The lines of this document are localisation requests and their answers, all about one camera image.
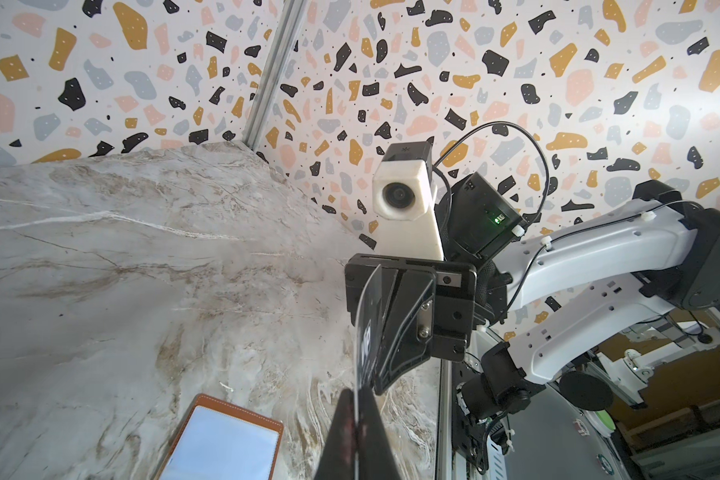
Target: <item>terrazzo pattern wall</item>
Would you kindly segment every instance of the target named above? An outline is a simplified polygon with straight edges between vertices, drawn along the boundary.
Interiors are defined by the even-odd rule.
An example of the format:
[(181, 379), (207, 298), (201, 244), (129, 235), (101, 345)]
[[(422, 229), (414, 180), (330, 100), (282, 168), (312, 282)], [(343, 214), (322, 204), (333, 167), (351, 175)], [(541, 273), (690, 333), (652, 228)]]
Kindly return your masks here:
[[(260, 155), (370, 246), (390, 143), (440, 153), (488, 120), (545, 149), (531, 235), (604, 214), (649, 178), (720, 208), (720, 0), (312, 0), (279, 88)], [(478, 171), (535, 212), (535, 149), (485, 131), (444, 161), (449, 178)]]
[(231, 140), (281, 0), (3, 0), (0, 166)]

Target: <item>camera lens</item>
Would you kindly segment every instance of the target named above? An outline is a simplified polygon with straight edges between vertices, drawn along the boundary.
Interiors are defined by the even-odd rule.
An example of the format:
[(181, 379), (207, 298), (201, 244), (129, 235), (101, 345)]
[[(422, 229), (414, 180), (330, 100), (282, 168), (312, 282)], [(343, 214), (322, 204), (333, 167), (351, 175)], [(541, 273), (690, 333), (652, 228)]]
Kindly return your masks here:
[(415, 198), (413, 190), (406, 184), (394, 183), (384, 187), (384, 199), (394, 208), (411, 206)]

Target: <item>wire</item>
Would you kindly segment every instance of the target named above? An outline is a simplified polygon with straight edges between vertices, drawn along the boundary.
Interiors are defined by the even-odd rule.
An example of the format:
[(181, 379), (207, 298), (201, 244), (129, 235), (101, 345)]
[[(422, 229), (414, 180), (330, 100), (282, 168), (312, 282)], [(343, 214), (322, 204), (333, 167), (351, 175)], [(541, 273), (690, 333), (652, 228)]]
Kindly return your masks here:
[(470, 130), (469, 132), (467, 132), (463, 137), (456, 140), (456, 143), (451, 145), (451, 147), (444, 154), (442, 154), (442, 156), (436, 162), (434, 162), (432, 164), (432, 169), (435, 170), (435, 172), (445, 182), (445, 186), (448, 191), (446, 193), (446, 195), (448, 196), (448, 208), (446, 209), (446, 215), (443, 216), (443, 226), (441, 226), (441, 231), (442, 231), (443, 227), (445, 227), (447, 229), (446, 226), (448, 225), (448, 219), (451, 215), (452, 199), (451, 199), (451, 186), (448, 183), (448, 181), (445, 179), (445, 176), (442, 175), (442, 172), (440, 172), (438, 165), (440, 165), (442, 163), (442, 161), (445, 160), (446, 157), (451, 154), (451, 152), (456, 150), (456, 147), (461, 145), (464, 142), (464, 140), (467, 140), (468, 138), (470, 138), (472, 135), (476, 134), (480, 130), (483, 130), (484, 128), (492, 127), (494, 125), (503, 125), (503, 126), (512, 127), (515, 130), (518, 130), (520, 133), (525, 135), (525, 137), (528, 140), (530, 140), (530, 142), (536, 148), (536, 151), (538, 152), (539, 157), (541, 157), (541, 162), (544, 165), (544, 177), (546, 179), (546, 180), (544, 180), (544, 191), (541, 194), (541, 203), (539, 203), (539, 209), (536, 210), (536, 215), (534, 215), (533, 218), (528, 222), (528, 225), (534, 223), (536, 220), (538, 220), (541, 217), (541, 209), (544, 208), (544, 202), (547, 201), (547, 194), (549, 193), (549, 190), (550, 190), (550, 168), (549, 168), (549, 165), (547, 164), (547, 157), (544, 156), (544, 152), (542, 151), (541, 146), (539, 146), (539, 144), (536, 141), (536, 139), (534, 138), (534, 136), (528, 133), (528, 130), (522, 128), (521, 126), (519, 126), (517, 124), (513, 124), (512, 122), (509, 122), (509, 121), (495, 120), (495, 121), (489, 121), (485, 124), (479, 125), (479, 126), (473, 128), (472, 130)]

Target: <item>brown leather wallet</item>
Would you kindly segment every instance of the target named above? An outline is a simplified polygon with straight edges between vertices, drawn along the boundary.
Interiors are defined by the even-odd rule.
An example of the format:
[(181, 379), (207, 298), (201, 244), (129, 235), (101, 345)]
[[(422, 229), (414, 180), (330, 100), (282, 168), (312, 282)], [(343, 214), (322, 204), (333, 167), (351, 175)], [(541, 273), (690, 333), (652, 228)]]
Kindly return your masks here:
[(195, 407), (198, 407), (198, 406), (209, 408), (209, 409), (215, 410), (219, 413), (223, 413), (224, 415), (239, 418), (239, 419), (243, 420), (244, 422), (252, 423), (253, 425), (258, 425), (260, 427), (264, 427), (269, 430), (273, 430), (274, 432), (277, 432), (277, 445), (275, 447), (275, 455), (272, 456), (272, 466), (269, 469), (269, 480), (272, 480), (272, 475), (275, 472), (275, 462), (277, 461), (277, 453), (280, 449), (280, 441), (282, 440), (282, 430), (283, 430), (282, 423), (278, 422), (276, 420), (272, 420), (271, 418), (260, 416), (256, 412), (251, 412), (250, 410), (246, 410), (245, 408), (240, 408), (238, 406), (232, 405), (231, 403), (222, 402), (221, 400), (219, 400), (217, 398), (210, 397), (203, 393), (201, 393), (197, 397), (195, 397), (195, 401), (192, 402), (190, 409), (187, 411), (186, 416), (182, 420), (181, 428), (179, 428), (179, 432), (174, 437), (173, 443), (171, 444), (171, 447), (170, 447), (170, 450), (168, 450), (168, 453), (165, 456), (165, 458), (163, 459), (163, 463), (162, 463), (162, 465), (160, 465), (160, 468), (157, 470), (157, 474), (155, 475), (154, 478), (160, 478), (160, 476), (163, 475), (163, 469), (165, 469), (165, 466), (168, 464), (168, 461), (170, 460), (171, 456), (173, 455), (173, 451), (176, 449), (176, 445), (179, 444), (181, 435), (184, 433), (184, 428), (186, 427), (186, 424), (190, 420), (190, 417), (192, 417), (192, 412), (194, 412)]

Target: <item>marble surface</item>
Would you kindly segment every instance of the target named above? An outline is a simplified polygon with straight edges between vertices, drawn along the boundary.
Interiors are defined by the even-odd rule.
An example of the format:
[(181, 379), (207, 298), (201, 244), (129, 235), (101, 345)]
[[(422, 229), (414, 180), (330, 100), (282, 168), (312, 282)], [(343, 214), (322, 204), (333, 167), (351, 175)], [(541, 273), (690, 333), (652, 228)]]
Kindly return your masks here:
[[(365, 244), (238, 144), (0, 168), (0, 479), (151, 478), (206, 393), (282, 421), (311, 478), (352, 385)], [(380, 397), (431, 478), (438, 364)]]

